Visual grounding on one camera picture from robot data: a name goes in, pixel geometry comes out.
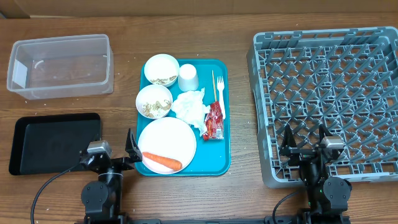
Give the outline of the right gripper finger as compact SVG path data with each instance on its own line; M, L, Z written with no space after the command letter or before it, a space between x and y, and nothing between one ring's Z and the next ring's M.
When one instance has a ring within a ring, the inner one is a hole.
M319 135L320 135L319 144L321 146L331 146L333 144L334 137L324 124L321 124L319 126Z
M289 124L285 126L284 138L281 144L282 149L284 149L285 147L297 147L297 144L294 139L294 134Z

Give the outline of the orange carrot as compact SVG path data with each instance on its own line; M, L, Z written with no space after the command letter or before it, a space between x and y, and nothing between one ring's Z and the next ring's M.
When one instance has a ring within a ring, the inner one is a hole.
M176 171L182 169L182 163L178 160L171 159L168 157L159 156L159 155L152 154L149 152L143 152L142 155L156 163L159 163L163 166L168 167L169 169L176 170Z

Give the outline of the pink bowl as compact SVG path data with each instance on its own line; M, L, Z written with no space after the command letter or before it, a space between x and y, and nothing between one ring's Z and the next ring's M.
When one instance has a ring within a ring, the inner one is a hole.
M173 103L173 96L170 90L162 85L148 85L144 87L142 90L140 90L139 93L137 94L136 109L141 115L143 115L145 118L148 118L144 115L142 106L145 103L153 103L156 101L163 101L163 100L169 100L171 104Z

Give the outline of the white bowl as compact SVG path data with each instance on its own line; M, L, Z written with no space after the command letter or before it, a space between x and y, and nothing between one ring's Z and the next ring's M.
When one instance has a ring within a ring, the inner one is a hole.
M164 87L170 87L177 81L179 71L177 59L169 54L154 55L144 65L147 80Z

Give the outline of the food scraps pile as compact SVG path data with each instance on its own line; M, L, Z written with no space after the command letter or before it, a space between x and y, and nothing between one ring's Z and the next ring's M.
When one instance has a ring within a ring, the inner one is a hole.
M142 106L142 109L146 117L157 119L165 116L169 112L171 105L172 104L169 100L163 100L153 103L145 103Z

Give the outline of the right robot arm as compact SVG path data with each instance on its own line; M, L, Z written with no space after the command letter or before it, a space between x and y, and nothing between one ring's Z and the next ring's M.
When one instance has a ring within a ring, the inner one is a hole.
M344 142L333 135L325 125L319 126L320 140L312 149L302 149L295 142L289 125L285 127L279 154L289 158L288 165L297 166L304 191L308 196L308 208L301 208L289 223L349 223L343 216L348 209L352 185L349 181L330 177L326 165L339 158Z

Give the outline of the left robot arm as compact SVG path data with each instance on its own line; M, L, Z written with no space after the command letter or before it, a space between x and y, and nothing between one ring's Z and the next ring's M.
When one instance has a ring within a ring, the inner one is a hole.
M132 223L127 213L121 211L123 172L133 170L142 161L131 130L127 133L127 157L112 158L112 150L105 140L93 141L80 154L84 169L97 173L98 180L86 184L81 191L85 206L84 223Z

